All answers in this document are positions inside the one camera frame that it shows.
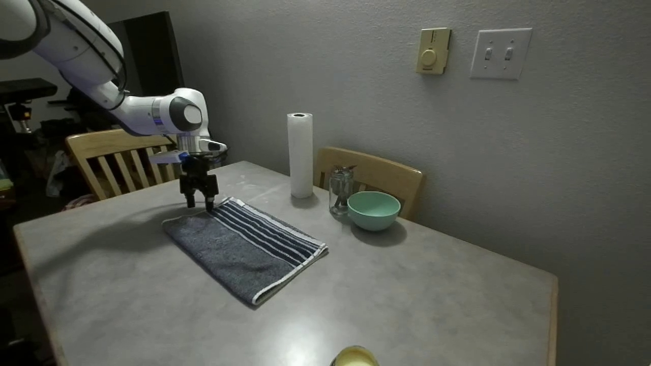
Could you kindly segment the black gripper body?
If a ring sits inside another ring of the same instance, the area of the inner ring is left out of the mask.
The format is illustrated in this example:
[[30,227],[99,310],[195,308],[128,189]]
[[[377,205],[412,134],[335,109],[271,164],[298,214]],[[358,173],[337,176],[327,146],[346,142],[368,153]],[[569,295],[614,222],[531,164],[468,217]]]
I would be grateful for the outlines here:
[[205,199],[218,196],[218,179],[209,173],[209,159],[200,155],[186,155],[182,159],[182,194],[192,199],[198,192]]

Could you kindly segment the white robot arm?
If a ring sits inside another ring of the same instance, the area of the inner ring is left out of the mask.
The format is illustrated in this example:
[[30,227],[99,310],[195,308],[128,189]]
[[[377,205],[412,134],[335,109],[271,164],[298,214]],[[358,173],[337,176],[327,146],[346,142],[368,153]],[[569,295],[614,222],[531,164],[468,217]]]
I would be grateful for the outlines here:
[[176,134],[177,151],[161,162],[182,164],[182,194],[214,208],[218,178],[209,173],[207,103],[201,92],[177,87],[164,96],[133,96],[116,84],[125,46],[116,32],[81,0],[0,0],[0,57],[35,54],[85,97],[109,111],[131,134]]

